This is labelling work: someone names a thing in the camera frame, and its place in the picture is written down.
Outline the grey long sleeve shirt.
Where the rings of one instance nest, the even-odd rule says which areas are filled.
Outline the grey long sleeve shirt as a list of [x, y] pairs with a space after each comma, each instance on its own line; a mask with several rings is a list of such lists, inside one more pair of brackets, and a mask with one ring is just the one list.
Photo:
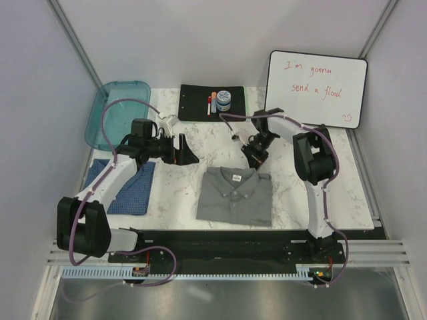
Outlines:
[[273, 183], [253, 168], [209, 167], [203, 174], [196, 219], [272, 226]]

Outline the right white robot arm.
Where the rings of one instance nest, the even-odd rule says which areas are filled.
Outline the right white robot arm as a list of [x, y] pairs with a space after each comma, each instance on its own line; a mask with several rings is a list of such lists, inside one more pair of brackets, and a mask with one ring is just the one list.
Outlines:
[[258, 133], [242, 147], [251, 168], [259, 169], [267, 160], [268, 148], [274, 139], [285, 139], [293, 146], [294, 167], [304, 182], [308, 198], [309, 222], [306, 256], [321, 262], [329, 254], [334, 239], [334, 228], [328, 215], [326, 189], [339, 172], [338, 156], [325, 125], [310, 128], [276, 108], [261, 110], [248, 117]]

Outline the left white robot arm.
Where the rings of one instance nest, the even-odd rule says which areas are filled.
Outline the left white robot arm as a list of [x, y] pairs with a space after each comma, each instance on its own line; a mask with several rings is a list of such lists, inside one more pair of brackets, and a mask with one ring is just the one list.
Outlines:
[[122, 187], [150, 159], [161, 159], [169, 165], [193, 165], [199, 158], [189, 148], [185, 135], [179, 134], [179, 147], [174, 136], [153, 135], [157, 125], [149, 119], [134, 119], [131, 132], [115, 148], [112, 159], [101, 173], [83, 191], [74, 197], [63, 197], [57, 205], [57, 246], [74, 255], [102, 257], [120, 252], [132, 262], [146, 255], [146, 246], [137, 240], [136, 231], [112, 229], [107, 210]]

